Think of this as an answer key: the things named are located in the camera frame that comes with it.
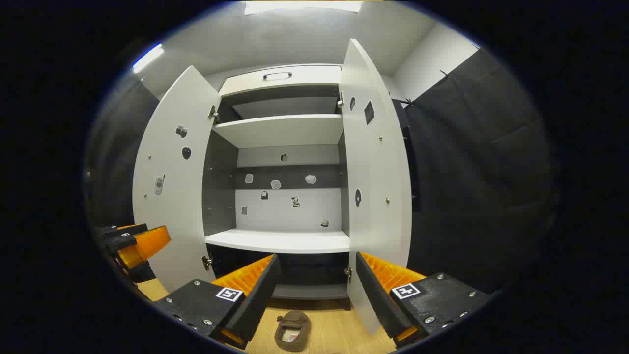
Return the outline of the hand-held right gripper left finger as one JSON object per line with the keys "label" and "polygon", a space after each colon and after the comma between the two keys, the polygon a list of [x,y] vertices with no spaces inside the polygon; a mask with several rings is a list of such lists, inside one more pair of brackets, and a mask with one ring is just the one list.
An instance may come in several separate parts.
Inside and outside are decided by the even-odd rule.
{"label": "hand-held right gripper left finger", "polygon": [[212,282],[194,279],[153,302],[163,316],[198,335],[244,350],[281,275],[272,254]]}

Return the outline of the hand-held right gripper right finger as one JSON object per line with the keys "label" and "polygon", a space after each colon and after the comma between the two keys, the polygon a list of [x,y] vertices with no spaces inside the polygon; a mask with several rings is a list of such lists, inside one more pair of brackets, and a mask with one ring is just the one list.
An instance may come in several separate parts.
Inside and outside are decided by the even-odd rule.
{"label": "hand-held right gripper right finger", "polygon": [[365,252],[356,253],[355,271],[396,348],[453,327],[492,299],[446,273],[424,276]]}

